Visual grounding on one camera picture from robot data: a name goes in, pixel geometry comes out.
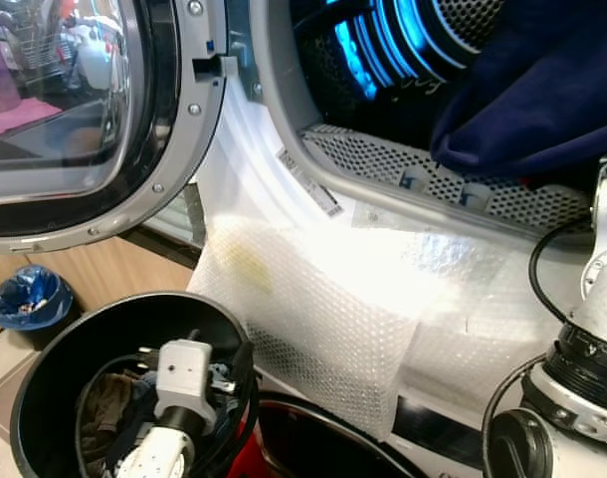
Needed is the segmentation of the black glossy round basin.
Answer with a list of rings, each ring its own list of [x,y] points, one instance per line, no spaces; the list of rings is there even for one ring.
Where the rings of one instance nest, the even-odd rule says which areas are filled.
[[[398,451],[302,397],[263,392],[257,426],[269,464],[287,478],[431,478]]]

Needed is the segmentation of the black round laundry bucket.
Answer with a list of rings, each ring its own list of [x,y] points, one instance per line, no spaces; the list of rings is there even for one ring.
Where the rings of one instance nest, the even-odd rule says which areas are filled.
[[[23,478],[81,478],[76,450],[81,392],[114,360],[134,364],[140,347],[171,339],[208,343],[216,359],[236,361],[237,408],[196,451],[195,478],[225,478],[249,440],[241,420],[257,420],[258,374],[254,343],[234,314],[216,301],[182,291],[140,293],[103,306],[53,338],[37,356],[17,392],[11,418],[11,452]]]

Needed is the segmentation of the round glass washer door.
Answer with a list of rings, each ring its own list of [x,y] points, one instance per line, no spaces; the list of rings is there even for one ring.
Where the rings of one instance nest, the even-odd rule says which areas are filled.
[[[232,59],[225,0],[0,0],[0,254],[118,235],[188,185]]]

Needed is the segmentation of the bin with blue bag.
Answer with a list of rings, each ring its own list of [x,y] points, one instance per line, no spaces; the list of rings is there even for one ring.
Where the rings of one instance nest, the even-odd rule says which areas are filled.
[[[35,332],[75,318],[75,292],[54,270],[27,265],[0,282],[0,328]]]

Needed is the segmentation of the brown crumpled garment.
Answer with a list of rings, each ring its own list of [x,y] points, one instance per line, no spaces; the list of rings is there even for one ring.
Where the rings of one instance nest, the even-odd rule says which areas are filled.
[[[93,382],[84,404],[84,418],[80,419],[80,441],[85,447],[95,441],[111,440],[118,434],[118,423],[134,400],[138,373],[105,373]]]

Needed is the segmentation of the white front-load washing machine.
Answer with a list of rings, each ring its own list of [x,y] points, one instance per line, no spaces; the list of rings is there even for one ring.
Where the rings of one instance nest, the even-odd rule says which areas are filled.
[[[249,59],[239,60],[245,68],[237,74],[245,92],[225,104],[234,123],[227,126],[230,132],[218,133],[223,142],[214,163],[207,163],[213,165],[199,172],[208,220],[235,214],[286,226],[340,226],[334,218],[347,213],[335,197],[372,206],[330,185],[309,163],[299,130],[332,124],[431,156],[436,121],[489,45],[506,0],[361,0],[368,5],[366,12],[330,29],[317,29],[316,20],[307,19],[343,1],[226,0],[234,23],[231,49]],[[585,160],[534,176],[462,174],[595,196],[598,185],[589,185],[587,177],[595,176],[587,171]],[[302,394],[290,395],[313,402]],[[363,432],[430,477],[441,472],[440,478],[469,473],[480,478],[480,428],[426,402],[404,399],[399,397],[389,437]]]

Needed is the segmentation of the clear bubble wrap sheet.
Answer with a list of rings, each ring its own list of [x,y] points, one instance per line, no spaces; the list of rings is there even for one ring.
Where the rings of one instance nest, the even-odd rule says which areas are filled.
[[[478,426],[558,319],[527,278],[532,241],[439,229],[211,220],[191,292],[225,306],[255,364],[377,438],[399,397]]]

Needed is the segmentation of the navy blue knit garment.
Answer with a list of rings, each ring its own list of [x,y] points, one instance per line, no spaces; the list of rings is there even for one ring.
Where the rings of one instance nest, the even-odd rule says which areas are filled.
[[[506,0],[430,151],[455,172],[507,177],[607,154],[607,0]]]

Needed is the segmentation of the perforated metal lint filter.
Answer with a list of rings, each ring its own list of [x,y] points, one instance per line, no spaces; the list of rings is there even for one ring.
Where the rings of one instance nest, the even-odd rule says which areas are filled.
[[[330,185],[434,226],[535,240],[593,205],[572,188],[527,188],[516,179],[455,173],[425,150],[332,124],[313,124],[298,134],[309,163]]]

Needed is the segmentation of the red plastic object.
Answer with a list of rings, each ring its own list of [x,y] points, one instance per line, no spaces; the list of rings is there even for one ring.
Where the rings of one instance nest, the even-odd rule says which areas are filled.
[[[226,478],[277,478],[264,454],[262,438],[258,429],[237,454]]]

